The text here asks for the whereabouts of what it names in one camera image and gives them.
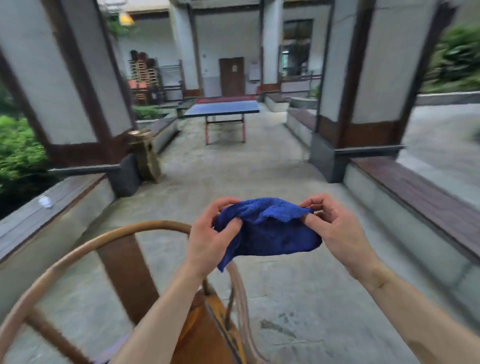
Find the brown door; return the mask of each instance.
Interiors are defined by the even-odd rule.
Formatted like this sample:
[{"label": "brown door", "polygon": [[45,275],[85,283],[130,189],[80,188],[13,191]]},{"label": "brown door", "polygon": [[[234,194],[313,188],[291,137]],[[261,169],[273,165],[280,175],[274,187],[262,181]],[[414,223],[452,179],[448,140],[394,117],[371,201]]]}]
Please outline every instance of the brown door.
[{"label": "brown door", "polygon": [[222,96],[245,95],[245,73],[243,72],[243,57],[221,58],[220,85]]}]

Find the table leg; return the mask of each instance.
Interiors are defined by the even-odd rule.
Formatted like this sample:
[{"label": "table leg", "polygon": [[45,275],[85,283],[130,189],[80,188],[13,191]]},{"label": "table leg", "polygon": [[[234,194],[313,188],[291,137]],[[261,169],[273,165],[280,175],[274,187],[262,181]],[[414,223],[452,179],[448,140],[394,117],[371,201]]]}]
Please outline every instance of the table leg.
[{"label": "table leg", "polygon": [[247,141],[247,133],[245,131],[245,115],[241,115],[241,126],[242,126],[242,133],[243,133],[243,142]]},{"label": "table leg", "polygon": [[208,145],[208,116],[205,116],[205,145]]}]

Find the pillar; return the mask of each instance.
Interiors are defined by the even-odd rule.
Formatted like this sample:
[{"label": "pillar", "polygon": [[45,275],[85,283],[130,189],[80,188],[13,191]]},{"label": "pillar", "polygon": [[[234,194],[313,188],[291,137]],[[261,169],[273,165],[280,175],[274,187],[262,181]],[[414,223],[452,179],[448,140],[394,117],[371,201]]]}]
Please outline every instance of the pillar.
[{"label": "pillar", "polygon": [[455,8],[335,0],[310,162],[341,182],[350,158],[396,156],[430,56]]},{"label": "pillar", "polygon": [[54,172],[106,172],[118,196],[135,192],[136,123],[95,0],[3,2],[0,73]]},{"label": "pillar", "polygon": [[283,1],[264,0],[262,27],[262,92],[280,91],[279,65],[283,39]]},{"label": "pillar", "polygon": [[198,47],[193,14],[187,5],[177,6],[170,3],[170,20],[173,37],[183,71],[184,96],[199,97],[203,94],[199,79]]}]

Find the floor stain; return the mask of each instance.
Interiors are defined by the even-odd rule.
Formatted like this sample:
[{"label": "floor stain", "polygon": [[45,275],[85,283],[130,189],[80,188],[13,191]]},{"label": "floor stain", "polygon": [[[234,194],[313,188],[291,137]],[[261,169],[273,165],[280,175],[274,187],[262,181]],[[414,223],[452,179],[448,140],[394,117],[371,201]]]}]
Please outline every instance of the floor stain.
[{"label": "floor stain", "polygon": [[290,331],[287,328],[284,328],[280,325],[277,325],[277,324],[273,323],[272,321],[268,321],[268,320],[265,320],[265,319],[260,321],[260,328],[274,330],[276,332],[279,332],[280,334],[290,336],[294,339],[297,338],[297,335],[295,335],[295,333],[293,331]]}]

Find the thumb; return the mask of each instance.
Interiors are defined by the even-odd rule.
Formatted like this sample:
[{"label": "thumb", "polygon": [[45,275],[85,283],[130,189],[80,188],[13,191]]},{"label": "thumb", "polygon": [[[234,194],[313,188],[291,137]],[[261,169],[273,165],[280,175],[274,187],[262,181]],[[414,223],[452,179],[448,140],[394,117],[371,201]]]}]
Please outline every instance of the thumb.
[{"label": "thumb", "polygon": [[215,240],[225,245],[230,244],[233,238],[239,233],[242,223],[241,219],[234,218],[221,232],[218,233]]},{"label": "thumb", "polygon": [[316,216],[315,214],[306,214],[303,216],[302,221],[307,227],[312,229],[318,235],[326,235],[327,230],[330,227],[330,223],[323,221],[321,218]]}]

